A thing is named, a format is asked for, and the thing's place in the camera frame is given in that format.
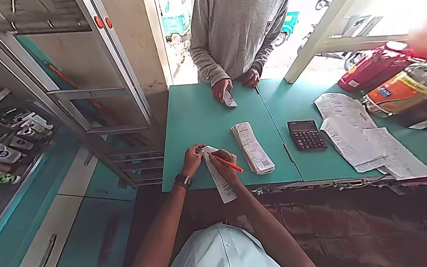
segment stack of papers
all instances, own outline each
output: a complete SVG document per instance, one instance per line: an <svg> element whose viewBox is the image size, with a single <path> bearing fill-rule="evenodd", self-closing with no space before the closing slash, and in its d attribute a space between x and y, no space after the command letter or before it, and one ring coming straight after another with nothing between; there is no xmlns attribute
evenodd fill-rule
<svg viewBox="0 0 427 267"><path fill-rule="evenodd" d="M341 115L347 119L347 122L360 129L373 129L377 127L360 101L345 94L322 94L314 103L323 119L334 115Z"/></svg>
<svg viewBox="0 0 427 267"><path fill-rule="evenodd" d="M232 132L252 172L266 174L275 170L273 161L256 140L250 123L236 124L232 127Z"/></svg>
<svg viewBox="0 0 427 267"><path fill-rule="evenodd" d="M333 115L326 118L321 130L357 172L364 173L385 165L385 151L344 117Z"/></svg>
<svg viewBox="0 0 427 267"><path fill-rule="evenodd" d="M237 195L235 194L234 190L230 187L230 185L225 181L225 179L218 173L217 168L210 162L210 157L208 153L212 153L214 151L217 151L218 149L206 146L203 148L204 150L204 159L205 163L207 164L207 168L209 169L210 175L212 176L212 179L214 179L214 183L217 186L217 190L220 193L220 196L222 197L223 203L229 203L230 201L237 198Z"/></svg>
<svg viewBox="0 0 427 267"><path fill-rule="evenodd" d="M387 159L385 166L378 168L379 171L389 173L397 180L427 177L427 166L396 140L386 128L364 130L363 133L385 150Z"/></svg>

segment man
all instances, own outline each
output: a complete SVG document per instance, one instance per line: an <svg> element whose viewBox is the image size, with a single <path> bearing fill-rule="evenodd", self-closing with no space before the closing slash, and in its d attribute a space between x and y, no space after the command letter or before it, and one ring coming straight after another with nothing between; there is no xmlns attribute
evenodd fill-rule
<svg viewBox="0 0 427 267"><path fill-rule="evenodd" d="M133 267L168 266L184 198L192 184L191 178L200 165L204 147L204 144L196 144L187 149L184 167L176 176L166 203L147 232ZM212 154L233 164L237 162L237 157L225 150ZM215 157L210 157L210 161L235 191L238 199L234 201L240 201L259 241L240 228L217 223L194 232L174 259L172 266L314 267L288 231L241 183L237 172Z"/></svg>
<svg viewBox="0 0 427 267"><path fill-rule="evenodd" d="M195 0L190 55L199 82L223 102L232 79L255 87L283 27L289 0Z"/></svg>

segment hand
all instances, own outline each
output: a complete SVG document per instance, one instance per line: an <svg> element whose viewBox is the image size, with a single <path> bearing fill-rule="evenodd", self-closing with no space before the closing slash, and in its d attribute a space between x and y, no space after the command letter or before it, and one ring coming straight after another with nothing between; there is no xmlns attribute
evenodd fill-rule
<svg viewBox="0 0 427 267"><path fill-rule="evenodd" d="M184 155L184 167L182 167L181 171L182 175L189 176L190 178L193 177L199 168L200 160L204 155L204 150L201 148L204 148L205 146L206 144L196 144L186 150L186 154Z"/></svg>
<svg viewBox="0 0 427 267"><path fill-rule="evenodd" d="M229 92L231 92L233 88L234 86L232 85L232 80L222 79L213 85L212 95L218 101L220 101L220 103L223 103L223 96L225 95L225 90L228 90Z"/></svg>
<svg viewBox="0 0 427 267"><path fill-rule="evenodd" d="M217 150L215 152L212 152L212 155L215 155L217 157L220 157L230 163L237 164L237 156L229 153L226 150ZM222 163L218 161L215 157L209 157L210 162L215 166L218 173L227 181L229 185L232 185L232 183L238 182L238 175L237 171L234 170L232 167L228 166L225 163Z"/></svg>
<svg viewBox="0 0 427 267"><path fill-rule="evenodd" d="M241 84L243 86L255 87L258 85L258 83L259 83L258 70L256 70L255 68L251 68L246 72L243 82Z"/></svg>

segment orange pen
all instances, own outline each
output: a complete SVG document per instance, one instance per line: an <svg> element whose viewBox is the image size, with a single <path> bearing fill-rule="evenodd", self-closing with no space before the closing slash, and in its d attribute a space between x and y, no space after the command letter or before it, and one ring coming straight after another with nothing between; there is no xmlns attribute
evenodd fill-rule
<svg viewBox="0 0 427 267"><path fill-rule="evenodd" d="M221 157L219 157L219 156L215 156L215 155L212 155L212 153L208 153L210 156L214 156L218 161L220 161L220 162L222 162L222 163L225 163L225 164L227 164L228 166L230 166L230 167L232 167L234 170L236 170L236 171L239 171L239 172L241 172L241 173L243 173L243 169L242 168L240 168L240 167L238 167L238 166L236 166L235 164L233 164L233 163L231 163L231 162L228 162L228 161L226 161L226 160L224 160L224 159L222 159Z"/></svg>

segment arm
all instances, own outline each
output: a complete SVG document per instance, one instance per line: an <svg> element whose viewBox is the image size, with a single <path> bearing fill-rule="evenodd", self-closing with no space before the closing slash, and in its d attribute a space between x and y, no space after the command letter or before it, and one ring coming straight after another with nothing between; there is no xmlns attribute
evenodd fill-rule
<svg viewBox="0 0 427 267"><path fill-rule="evenodd" d="M253 61L252 68L258 71L259 75L263 72L263 66L266 64L268 57L273 51L273 42L276 40L278 35L281 33L281 29L288 12L288 2L286 0L276 16L276 20L273 22L270 31L266 34L263 44L259 51L256 53L255 60Z"/></svg>
<svg viewBox="0 0 427 267"><path fill-rule="evenodd" d="M204 144L196 144L187 149L184 158L184 167L181 174L193 177L204 155L203 151L196 152ZM136 258L133 267L167 267L174 248L175 235L179 227L184 199L187 189L174 184L166 203L149 228Z"/></svg>
<svg viewBox="0 0 427 267"><path fill-rule="evenodd" d="M190 55L200 73L205 75L212 87L222 79L230 79L209 52L209 1L195 0L191 23Z"/></svg>
<svg viewBox="0 0 427 267"><path fill-rule="evenodd" d="M212 154L236 164L237 157L225 150L218 150ZM315 265L290 233L243 185L236 171L217 161L215 157L210 157L210 162L235 191L246 211L248 222L268 255L283 267L314 267Z"/></svg>

